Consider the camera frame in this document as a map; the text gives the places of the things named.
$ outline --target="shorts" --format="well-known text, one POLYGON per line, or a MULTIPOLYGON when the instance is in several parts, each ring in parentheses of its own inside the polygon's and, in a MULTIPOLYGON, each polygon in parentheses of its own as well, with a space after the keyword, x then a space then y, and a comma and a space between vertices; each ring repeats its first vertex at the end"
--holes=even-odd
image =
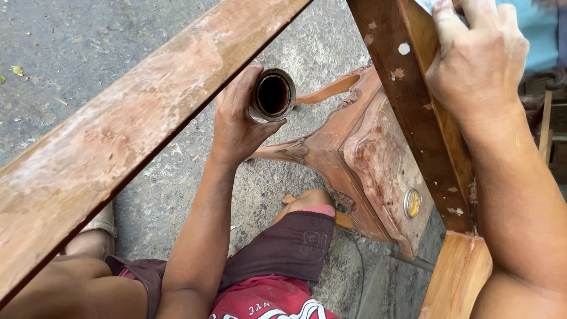
MULTIPOLYGON (((249 278, 274 274, 301 279, 311 294, 319 283, 334 229, 335 219, 322 213, 286 214, 227 259, 218 291, 249 278)), ((167 262, 159 259, 130 261, 115 256, 107 257, 105 262, 113 276, 128 269, 146 287, 147 318, 154 319, 167 262)))

